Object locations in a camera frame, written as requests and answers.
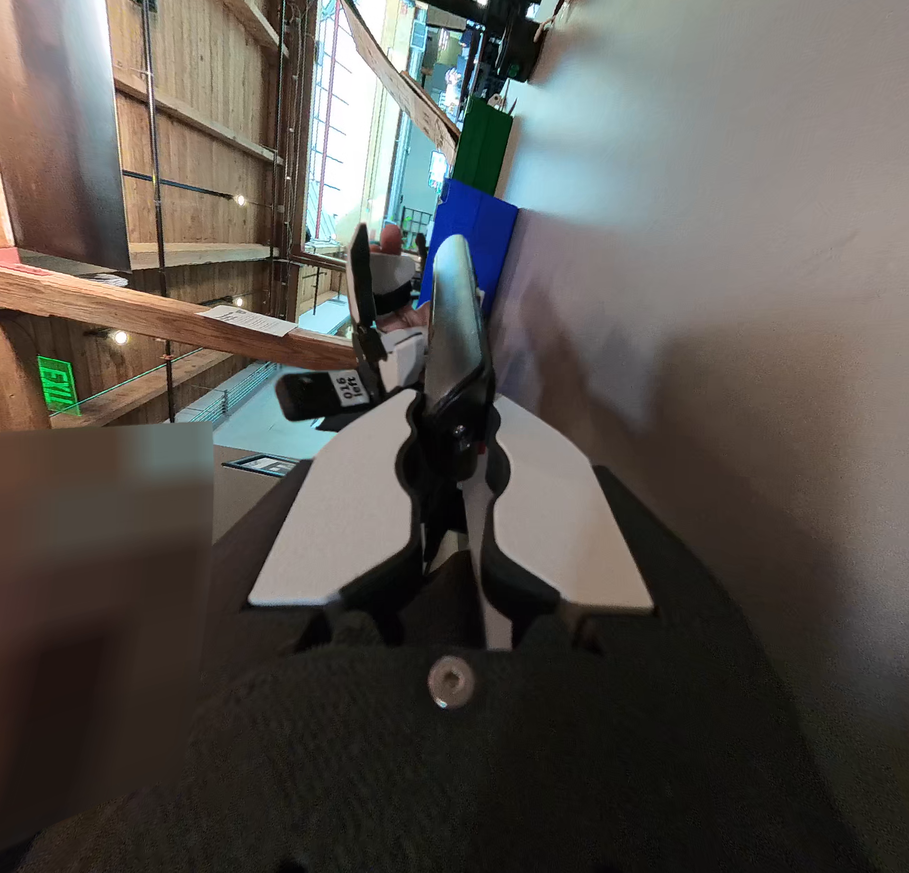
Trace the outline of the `black battery charger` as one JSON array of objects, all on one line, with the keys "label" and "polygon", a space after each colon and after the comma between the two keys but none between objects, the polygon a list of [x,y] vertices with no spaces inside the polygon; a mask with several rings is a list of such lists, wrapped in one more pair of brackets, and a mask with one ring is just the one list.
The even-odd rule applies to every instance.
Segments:
[{"label": "black battery charger", "polygon": [[540,41],[535,38],[537,29],[536,22],[522,15],[511,18],[500,33],[493,34],[491,73],[496,80],[530,81],[541,51]]}]

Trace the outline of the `black remote control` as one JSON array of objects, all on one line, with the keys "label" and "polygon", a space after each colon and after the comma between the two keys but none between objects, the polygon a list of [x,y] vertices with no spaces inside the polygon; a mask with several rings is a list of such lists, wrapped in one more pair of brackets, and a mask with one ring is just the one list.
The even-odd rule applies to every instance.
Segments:
[{"label": "black remote control", "polygon": [[426,465],[422,523],[426,572],[447,532],[466,533],[459,485],[485,445],[494,368],[468,241],[453,234],[432,270],[418,439]]}]

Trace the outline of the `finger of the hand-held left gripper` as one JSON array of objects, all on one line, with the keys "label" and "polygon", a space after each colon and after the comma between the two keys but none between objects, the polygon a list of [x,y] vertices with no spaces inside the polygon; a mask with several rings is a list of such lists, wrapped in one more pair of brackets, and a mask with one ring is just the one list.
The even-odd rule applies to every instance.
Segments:
[{"label": "finger of the hand-held left gripper", "polygon": [[401,328],[382,333],[382,387],[387,395],[413,387],[419,381],[426,361],[427,330]]}]

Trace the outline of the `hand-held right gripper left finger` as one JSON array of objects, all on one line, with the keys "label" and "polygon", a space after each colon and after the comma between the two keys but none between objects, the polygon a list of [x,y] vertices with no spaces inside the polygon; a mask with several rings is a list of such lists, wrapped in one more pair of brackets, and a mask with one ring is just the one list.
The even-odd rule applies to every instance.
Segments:
[{"label": "hand-held right gripper left finger", "polygon": [[419,495],[409,482],[419,396],[403,390],[312,461],[249,594],[255,608],[395,607],[421,580]]}]

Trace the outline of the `person's left hand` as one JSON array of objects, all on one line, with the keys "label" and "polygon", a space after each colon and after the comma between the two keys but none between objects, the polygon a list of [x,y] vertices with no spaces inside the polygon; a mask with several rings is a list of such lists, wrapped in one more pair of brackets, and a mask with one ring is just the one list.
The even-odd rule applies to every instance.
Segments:
[{"label": "person's left hand", "polygon": [[[379,237],[379,249],[382,253],[400,255],[402,253],[402,234],[397,225],[383,227]],[[390,333],[406,328],[427,329],[430,323],[430,306],[424,304],[415,308],[412,303],[403,303],[393,312],[377,318],[376,325],[382,332]]]}]

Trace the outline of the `blue plastic bin with tag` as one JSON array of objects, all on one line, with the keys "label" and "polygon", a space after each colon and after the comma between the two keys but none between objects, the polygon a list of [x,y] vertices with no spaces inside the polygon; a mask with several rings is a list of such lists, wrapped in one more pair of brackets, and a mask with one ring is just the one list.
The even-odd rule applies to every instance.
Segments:
[{"label": "blue plastic bin with tag", "polygon": [[418,306],[426,304],[433,289],[433,269],[442,243],[462,235],[469,247],[478,287],[483,291],[482,310],[492,314],[499,279],[506,264],[519,208],[453,178],[446,179],[430,234],[426,268]]}]

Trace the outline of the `paper notice on post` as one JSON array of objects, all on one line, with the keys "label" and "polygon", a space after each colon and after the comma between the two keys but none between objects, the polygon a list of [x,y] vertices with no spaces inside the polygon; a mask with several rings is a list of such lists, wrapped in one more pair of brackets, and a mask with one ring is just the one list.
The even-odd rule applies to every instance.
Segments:
[{"label": "paper notice on post", "polygon": [[296,323],[229,305],[214,306],[199,312],[199,316],[277,338],[283,338],[299,328]]}]

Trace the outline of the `green exit sign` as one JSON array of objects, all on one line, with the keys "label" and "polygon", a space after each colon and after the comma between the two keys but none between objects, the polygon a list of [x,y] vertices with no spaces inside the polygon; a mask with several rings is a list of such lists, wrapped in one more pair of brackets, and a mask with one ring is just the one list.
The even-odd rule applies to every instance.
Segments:
[{"label": "green exit sign", "polygon": [[49,356],[37,356],[37,367],[48,412],[80,417],[80,399],[72,364]]}]

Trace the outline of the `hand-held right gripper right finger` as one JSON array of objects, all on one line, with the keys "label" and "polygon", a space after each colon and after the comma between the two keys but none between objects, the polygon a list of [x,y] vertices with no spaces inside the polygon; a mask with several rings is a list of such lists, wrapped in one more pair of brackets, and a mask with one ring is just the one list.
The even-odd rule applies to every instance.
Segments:
[{"label": "hand-held right gripper right finger", "polygon": [[650,616],[654,602],[585,454],[505,396],[490,413],[482,588],[511,621]]}]

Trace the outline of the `cardboard sheet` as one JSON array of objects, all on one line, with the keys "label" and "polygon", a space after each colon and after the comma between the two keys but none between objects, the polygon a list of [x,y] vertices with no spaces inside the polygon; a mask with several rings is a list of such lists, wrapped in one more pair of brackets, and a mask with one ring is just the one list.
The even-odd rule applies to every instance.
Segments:
[{"label": "cardboard sheet", "polygon": [[353,0],[339,0],[358,55],[384,90],[413,124],[435,145],[450,166],[455,164],[461,131],[407,71],[397,70],[382,51]]}]

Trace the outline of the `wooden post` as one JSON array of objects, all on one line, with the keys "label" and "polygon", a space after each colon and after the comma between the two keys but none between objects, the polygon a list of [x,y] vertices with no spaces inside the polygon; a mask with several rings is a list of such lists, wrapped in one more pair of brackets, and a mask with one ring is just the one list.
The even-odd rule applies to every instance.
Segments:
[{"label": "wooden post", "polygon": [[129,288],[29,265],[2,265],[3,309],[59,317],[286,367],[331,370],[356,367],[352,343],[299,328],[282,337],[203,315],[203,308]]}]

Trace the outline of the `green plastic bin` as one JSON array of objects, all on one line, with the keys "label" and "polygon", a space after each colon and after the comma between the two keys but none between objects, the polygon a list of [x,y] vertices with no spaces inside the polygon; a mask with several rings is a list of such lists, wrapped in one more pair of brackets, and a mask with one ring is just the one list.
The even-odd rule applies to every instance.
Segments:
[{"label": "green plastic bin", "polygon": [[514,118],[477,95],[465,110],[451,178],[495,197]]}]

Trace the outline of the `flat silver metal duct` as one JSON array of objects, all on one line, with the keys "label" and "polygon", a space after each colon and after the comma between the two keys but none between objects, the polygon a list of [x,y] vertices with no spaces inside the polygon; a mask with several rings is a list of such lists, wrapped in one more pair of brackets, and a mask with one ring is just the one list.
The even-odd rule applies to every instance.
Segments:
[{"label": "flat silver metal duct", "polygon": [[13,246],[131,271],[107,0],[1,0],[1,164]]}]

